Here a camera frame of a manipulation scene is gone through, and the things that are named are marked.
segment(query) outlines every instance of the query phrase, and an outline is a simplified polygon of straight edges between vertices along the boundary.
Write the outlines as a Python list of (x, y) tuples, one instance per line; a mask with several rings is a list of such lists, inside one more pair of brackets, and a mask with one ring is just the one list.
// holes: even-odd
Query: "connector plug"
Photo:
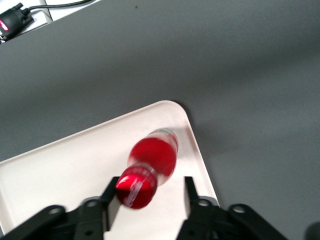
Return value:
[(34, 18), (29, 16), (30, 10), (24, 9), (22, 3), (0, 14), (0, 41), (6, 42), (21, 33)]

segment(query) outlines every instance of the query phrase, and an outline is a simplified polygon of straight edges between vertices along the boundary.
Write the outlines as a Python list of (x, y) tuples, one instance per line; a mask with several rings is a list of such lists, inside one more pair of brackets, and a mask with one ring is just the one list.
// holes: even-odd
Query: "bottle cap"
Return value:
[(149, 166), (132, 165), (123, 172), (115, 186), (117, 197), (123, 205), (141, 209), (150, 203), (158, 185), (152, 170)]

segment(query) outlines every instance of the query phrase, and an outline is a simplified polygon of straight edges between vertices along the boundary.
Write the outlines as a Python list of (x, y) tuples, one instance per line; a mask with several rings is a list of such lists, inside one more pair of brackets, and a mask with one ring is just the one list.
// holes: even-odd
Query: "gray table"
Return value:
[(105, 0), (0, 45), (0, 160), (181, 103), (223, 208), (320, 221), (320, 1)]

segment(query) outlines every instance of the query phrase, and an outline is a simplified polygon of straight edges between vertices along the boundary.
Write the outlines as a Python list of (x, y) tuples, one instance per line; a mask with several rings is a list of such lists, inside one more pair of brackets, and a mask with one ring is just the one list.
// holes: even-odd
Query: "white object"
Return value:
[[(46, 0), (47, 5), (60, 5), (60, 4), (71, 4), (74, 2), (79, 2), (80, 0)], [(79, 11), (80, 9), (83, 9), (91, 4), (97, 3), (101, 0), (95, 0), (93, 2), (90, 2), (88, 4), (83, 4), (81, 6), (74, 6), (74, 7), (68, 7), (68, 8), (51, 8), (49, 9), (52, 20), (56, 21), (58, 19), (61, 19), (67, 15), (70, 15), (76, 11)]]
[[(45, 0), (0, 0), (0, 14), (13, 8), (18, 3), (23, 4), (21, 9), (29, 8), (31, 6), (46, 5)], [(34, 10), (32, 12), (33, 14), (31, 16), (34, 18), (34, 22), (32, 22), (23, 33), (51, 22), (49, 13), (46, 9)]]
[(74, 135), (0, 162), (0, 226), (6, 234), (38, 211), (100, 196), (127, 167), (130, 150), (155, 129), (174, 131), (179, 141), (172, 177), (148, 206), (121, 206), (108, 240), (174, 240), (186, 219), (184, 176), (200, 196), (217, 198), (184, 109), (160, 101)]

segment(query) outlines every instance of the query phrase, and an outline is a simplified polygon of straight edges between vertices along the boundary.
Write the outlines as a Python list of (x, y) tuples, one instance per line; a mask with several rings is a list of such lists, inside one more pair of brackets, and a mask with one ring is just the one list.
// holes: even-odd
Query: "plastic bottle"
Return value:
[(140, 140), (128, 157), (128, 168), (116, 184), (120, 202), (132, 209), (149, 204), (157, 186), (173, 174), (178, 153), (177, 136), (166, 128), (159, 128)]

